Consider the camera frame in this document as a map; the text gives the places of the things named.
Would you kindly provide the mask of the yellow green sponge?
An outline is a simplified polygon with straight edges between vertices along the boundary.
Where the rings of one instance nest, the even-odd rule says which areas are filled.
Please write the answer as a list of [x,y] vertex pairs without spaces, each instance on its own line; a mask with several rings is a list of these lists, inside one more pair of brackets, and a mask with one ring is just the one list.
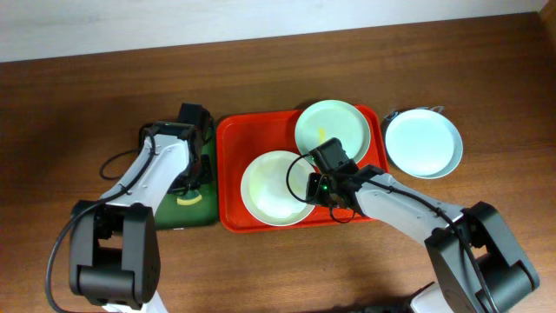
[[182,196],[178,196],[176,199],[176,203],[181,206],[191,206],[196,203],[199,203],[202,200],[201,194],[184,194]]

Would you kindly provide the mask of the white plate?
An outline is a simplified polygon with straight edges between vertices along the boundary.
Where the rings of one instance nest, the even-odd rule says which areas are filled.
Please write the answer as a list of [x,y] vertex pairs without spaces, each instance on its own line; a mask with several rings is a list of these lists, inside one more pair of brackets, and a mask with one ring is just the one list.
[[241,197],[248,213],[267,225],[285,227],[306,219],[314,205],[304,203],[314,167],[299,155],[275,150],[258,156],[245,169]]

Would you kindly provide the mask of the light blue plate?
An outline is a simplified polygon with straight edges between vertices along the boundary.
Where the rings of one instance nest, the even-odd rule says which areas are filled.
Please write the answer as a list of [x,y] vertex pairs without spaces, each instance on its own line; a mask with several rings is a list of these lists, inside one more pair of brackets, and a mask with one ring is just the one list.
[[381,125],[389,160],[421,179],[452,173],[461,162],[463,140],[455,125],[429,108],[395,111]]

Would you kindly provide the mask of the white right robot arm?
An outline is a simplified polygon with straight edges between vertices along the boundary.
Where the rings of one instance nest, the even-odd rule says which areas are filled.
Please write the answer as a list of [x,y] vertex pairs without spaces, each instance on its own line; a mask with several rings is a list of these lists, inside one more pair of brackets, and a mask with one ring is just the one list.
[[371,165],[311,174],[307,198],[382,221],[426,248],[436,280],[411,297],[408,312],[507,312],[539,287],[536,269],[488,203],[443,203]]

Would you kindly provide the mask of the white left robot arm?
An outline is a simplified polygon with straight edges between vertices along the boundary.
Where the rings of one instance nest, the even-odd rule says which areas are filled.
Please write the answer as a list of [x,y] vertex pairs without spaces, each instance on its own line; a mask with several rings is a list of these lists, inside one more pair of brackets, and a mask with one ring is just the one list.
[[171,192],[201,183],[203,146],[214,123],[156,122],[146,128],[137,159],[95,201],[72,211],[69,286],[104,312],[164,312],[157,292],[161,260],[155,215]]

